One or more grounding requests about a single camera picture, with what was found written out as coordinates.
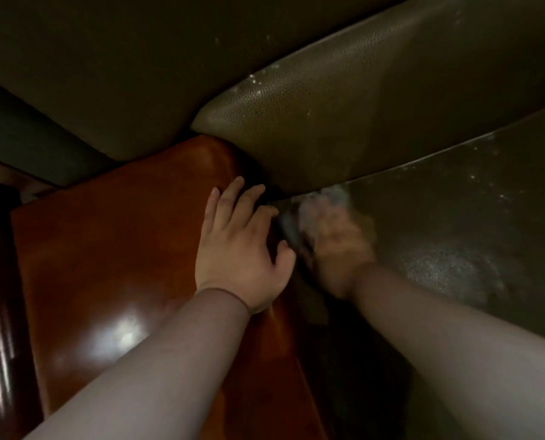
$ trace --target hand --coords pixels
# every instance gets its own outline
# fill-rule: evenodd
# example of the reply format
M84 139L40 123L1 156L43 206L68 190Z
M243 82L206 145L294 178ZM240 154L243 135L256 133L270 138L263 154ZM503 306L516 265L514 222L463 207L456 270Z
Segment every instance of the hand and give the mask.
M299 228L313 249L303 255L320 285L349 300L357 273L376 263L376 255L347 207L320 194L310 196L299 208Z
M198 291L227 290L246 303L251 313L257 313L286 287L296 255L286 241L281 241L276 263L272 263L266 240L278 210L262 205L254 212L264 185L245 191L234 207L243 186L244 179L238 177L221 197L217 188L211 191L195 261L195 282Z

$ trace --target forearm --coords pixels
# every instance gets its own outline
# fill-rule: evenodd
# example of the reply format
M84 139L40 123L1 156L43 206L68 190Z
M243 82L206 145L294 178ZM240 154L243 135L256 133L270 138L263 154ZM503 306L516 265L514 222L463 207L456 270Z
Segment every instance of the forearm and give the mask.
M27 439L196 438L248 320L234 296L204 290Z
M422 290L382 267L354 303L475 438L545 438L545 339Z

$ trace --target person's right arm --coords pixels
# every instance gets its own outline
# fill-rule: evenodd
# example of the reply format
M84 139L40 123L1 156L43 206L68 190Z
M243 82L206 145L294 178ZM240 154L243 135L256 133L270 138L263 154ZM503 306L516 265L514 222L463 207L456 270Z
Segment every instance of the person's right arm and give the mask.
M379 266L347 211L317 201L309 237L322 286L356 306L469 435L545 439L545 339Z

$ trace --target brown leather couch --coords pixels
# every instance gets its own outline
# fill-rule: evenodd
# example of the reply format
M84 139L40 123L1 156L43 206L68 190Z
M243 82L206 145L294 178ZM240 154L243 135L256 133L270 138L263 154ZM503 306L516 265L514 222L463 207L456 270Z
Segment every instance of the brown leather couch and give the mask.
M13 212L45 415L191 296L203 201L244 170L279 207L342 185L387 265L545 336L545 0L0 0L0 168L61 190ZM462 437L301 269L204 433L275 417Z

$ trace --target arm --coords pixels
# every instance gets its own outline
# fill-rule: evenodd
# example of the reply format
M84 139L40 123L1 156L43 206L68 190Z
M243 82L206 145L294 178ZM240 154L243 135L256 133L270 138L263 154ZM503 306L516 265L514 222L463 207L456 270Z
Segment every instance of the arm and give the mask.
M250 315L289 281L286 242L273 264L266 238L274 207L254 203L258 185L235 200L236 179L207 202L195 264L198 292L160 330L79 392L28 440L187 440L199 434L238 351Z
M469 434L545 439L545 339L379 266L347 210L327 198L299 214L322 286L356 306Z

